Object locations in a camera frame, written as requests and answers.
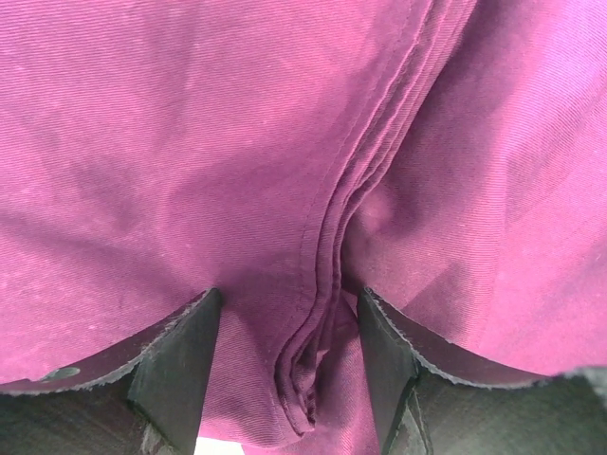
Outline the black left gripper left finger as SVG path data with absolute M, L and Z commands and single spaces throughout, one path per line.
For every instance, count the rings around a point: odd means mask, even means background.
M 94 355 L 3 384 L 2 453 L 194 453 L 221 308 L 210 289 Z

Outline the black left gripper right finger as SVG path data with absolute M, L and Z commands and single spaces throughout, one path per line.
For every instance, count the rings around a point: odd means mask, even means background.
M 606 370 L 543 376 L 472 353 L 359 295 L 360 342 L 383 454 L 603 454 Z

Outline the purple surgical cloth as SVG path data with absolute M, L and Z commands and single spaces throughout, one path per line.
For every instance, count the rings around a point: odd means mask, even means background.
M 217 287 L 204 436 L 376 454 L 368 286 L 448 341 L 606 362 L 602 1 L 5 1 L 1 377 Z

